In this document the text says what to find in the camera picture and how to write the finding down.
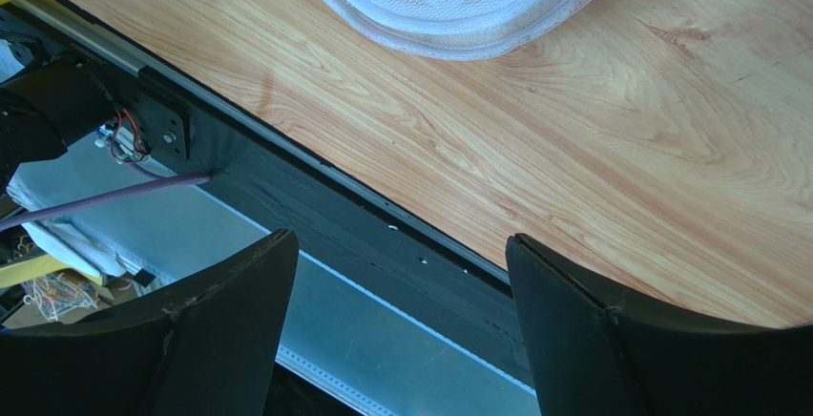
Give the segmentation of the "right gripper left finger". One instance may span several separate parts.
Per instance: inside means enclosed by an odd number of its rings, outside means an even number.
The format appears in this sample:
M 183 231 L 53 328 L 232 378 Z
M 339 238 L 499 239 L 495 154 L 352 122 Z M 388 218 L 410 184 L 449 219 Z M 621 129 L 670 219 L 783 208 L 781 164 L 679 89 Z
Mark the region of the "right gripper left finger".
M 145 296 L 1 336 L 5 415 L 260 415 L 299 257 L 276 231 Z

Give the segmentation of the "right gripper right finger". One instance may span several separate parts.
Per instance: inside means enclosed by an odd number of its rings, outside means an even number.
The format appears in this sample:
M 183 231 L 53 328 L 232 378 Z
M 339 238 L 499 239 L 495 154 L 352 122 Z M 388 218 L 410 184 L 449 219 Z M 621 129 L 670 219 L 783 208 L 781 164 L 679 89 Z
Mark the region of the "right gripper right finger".
M 767 328 L 641 293 L 525 234 L 510 285 L 545 415 L 808 415 L 812 327 Z

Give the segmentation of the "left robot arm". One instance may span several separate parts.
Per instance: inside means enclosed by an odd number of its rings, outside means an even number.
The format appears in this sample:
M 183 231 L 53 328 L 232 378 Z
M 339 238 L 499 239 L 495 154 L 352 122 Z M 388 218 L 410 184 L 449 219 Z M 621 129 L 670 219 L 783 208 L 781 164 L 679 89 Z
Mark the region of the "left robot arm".
M 107 61 L 72 46 L 49 54 L 42 40 L 2 31 L 13 47 L 25 47 L 31 60 L 1 83 L 1 188 L 20 165 L 51 160 L 111 120 L 116 99 Z

